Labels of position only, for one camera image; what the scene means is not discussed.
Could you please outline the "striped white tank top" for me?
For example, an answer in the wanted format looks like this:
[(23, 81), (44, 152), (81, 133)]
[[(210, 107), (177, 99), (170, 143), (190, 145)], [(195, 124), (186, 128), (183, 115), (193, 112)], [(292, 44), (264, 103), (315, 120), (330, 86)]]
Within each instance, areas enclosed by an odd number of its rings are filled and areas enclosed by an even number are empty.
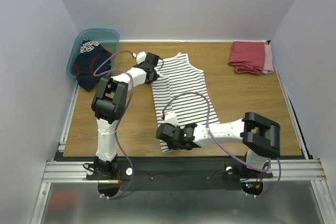
[(219, 124), (219, 118), (209, 98), (204, 71), (191, 65), (188, 54), (163, 59), (159, 64), (159, 77), (151, 83), (156, 121), (163, 123), (162, 111), (173, 111), (179, 125), (190, 123)]

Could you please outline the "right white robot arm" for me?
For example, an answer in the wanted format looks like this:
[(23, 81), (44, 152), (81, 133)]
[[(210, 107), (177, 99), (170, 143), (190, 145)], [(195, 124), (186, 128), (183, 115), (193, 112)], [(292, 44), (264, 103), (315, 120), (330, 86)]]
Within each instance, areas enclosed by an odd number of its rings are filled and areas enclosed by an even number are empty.
[[(216, 144), (235, 161), (241, 163), (244, 175), (270, 173), (272, 158), (280, 157), (280, 124), (254, 112), (236, 121), (220, 124), (189, 123), (179, 126), (177, 116), (169, 112), (156, 131), (157, 139), (169, 149), (192, 150)], [(244, 160), (223, 147), (226, 143), (243, 143), (249, 148)]]

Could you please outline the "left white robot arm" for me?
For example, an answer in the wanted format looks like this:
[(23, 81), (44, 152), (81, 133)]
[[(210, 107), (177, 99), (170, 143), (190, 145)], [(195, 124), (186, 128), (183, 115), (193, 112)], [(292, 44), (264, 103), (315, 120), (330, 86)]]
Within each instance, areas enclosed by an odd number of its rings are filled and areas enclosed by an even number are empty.
[(130, 70), (109, 70), (100, 78), (91, 109), (98, 126), (98, 146), (93, 163), (84, 164), (87, 180), (110, 180), (117, 171), (117, 128), (130, 103), (133, 89), (157, 80), (160, 57), (150, 52), (134, 56)]

